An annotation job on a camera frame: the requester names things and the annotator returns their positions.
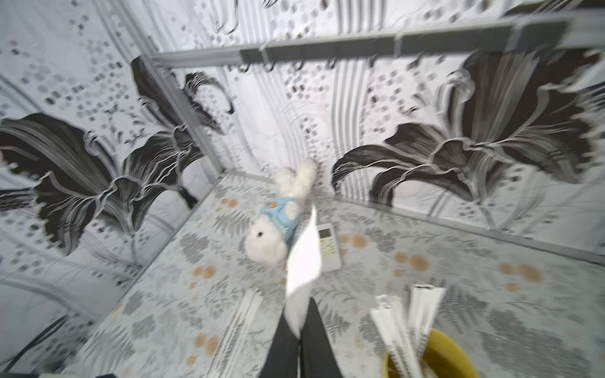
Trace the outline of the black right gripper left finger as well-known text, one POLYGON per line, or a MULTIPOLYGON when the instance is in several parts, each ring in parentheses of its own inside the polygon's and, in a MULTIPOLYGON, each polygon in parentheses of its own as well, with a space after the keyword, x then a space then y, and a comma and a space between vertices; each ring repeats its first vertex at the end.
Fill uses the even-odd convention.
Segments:
POLYGON ((299 365, 299 339, 282 313, 259 378, 296 378, 299 365))

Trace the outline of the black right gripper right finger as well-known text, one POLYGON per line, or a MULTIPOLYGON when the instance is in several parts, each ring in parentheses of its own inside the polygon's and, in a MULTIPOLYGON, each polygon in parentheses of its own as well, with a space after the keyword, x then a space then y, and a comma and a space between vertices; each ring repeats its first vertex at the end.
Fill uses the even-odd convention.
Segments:
POLYGON ((300 376, 303 378, 343 378, 319 313, 311 298, 300 338, 300 376))

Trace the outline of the yellow plastic cup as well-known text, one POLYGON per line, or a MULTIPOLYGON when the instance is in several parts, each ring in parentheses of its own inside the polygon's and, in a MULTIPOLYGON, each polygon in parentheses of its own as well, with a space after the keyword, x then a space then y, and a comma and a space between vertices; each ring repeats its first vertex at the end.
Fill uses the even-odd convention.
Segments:
POLYGON ((467 353, 436 329, 429 334, 423 361, 437 377, 478 378, 480 376, 467 353))

